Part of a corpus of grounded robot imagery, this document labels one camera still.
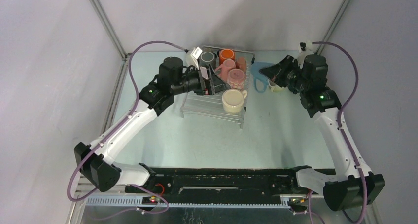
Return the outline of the light green mug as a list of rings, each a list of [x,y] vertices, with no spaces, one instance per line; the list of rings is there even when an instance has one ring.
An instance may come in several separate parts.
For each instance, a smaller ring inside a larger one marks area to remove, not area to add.
[[[269,80],[269,89],[271,92],[278,93],[286,90],[286,87],[281,87],[275,84],[273,81]]]

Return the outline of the light blue dotted mug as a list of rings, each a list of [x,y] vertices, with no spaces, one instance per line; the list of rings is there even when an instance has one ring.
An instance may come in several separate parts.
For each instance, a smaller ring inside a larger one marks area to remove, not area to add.
[[[254,62],[250,68],[250,73],[253,76],[253,81],[254,81],[254,88],[255,91],[258,93],[264,93],[267,88],[269,87],[269,79],[264,76],[263,74],[260,73],[260,69],[263,68],[267,68],[272,66],[273,63],[268,63],[268,62]],[[259,89],[257,86],[257,82],[261,83],[263,85],[262,89]]]

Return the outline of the pink ghost pattern mug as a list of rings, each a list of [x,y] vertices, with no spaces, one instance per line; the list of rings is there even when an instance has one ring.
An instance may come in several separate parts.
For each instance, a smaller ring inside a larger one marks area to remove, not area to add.
[[[246,73],[241,69],[231,69],[228,72],[227,83],[233,89],[243,90]]]

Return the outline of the cream mug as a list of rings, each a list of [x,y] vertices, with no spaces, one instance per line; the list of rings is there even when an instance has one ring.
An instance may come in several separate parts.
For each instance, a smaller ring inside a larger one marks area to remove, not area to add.
[[[238,114],[244,107],[247,90],[229,89],[222,94],[223,109],[228,114]]]

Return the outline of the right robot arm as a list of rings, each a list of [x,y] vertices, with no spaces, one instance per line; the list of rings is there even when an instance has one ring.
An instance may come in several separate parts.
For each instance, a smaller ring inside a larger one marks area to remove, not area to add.
[[[323,56],[310,54],[299,60],[287,55],[279,63],[259,69],[279,87],[299,94],[302,106],[319,128],[334,167],[326,175],[309,166],[299,167],[287,179],[292,193],[310,189],[325,199],[333,211],[372,204],[385,186],[384,177],[374,174],[362,158],[346,127],[342,104],[327,86],[328,64]]]

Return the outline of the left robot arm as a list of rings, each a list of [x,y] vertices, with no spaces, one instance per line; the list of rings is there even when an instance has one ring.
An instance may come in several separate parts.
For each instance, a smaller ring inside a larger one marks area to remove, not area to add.
[[[77,170],[95,190],[106,192],[115,185],[137,185],[143,192],[155,189],[153,171],[145,164],[128,165],[115,160],[127,143],[174,103],[179,94],[216,95],[230,89],[211,65],[184,66],[178,57],[167,57],[154,79],[138,93],[131,109],[97,139],[74,148]]]

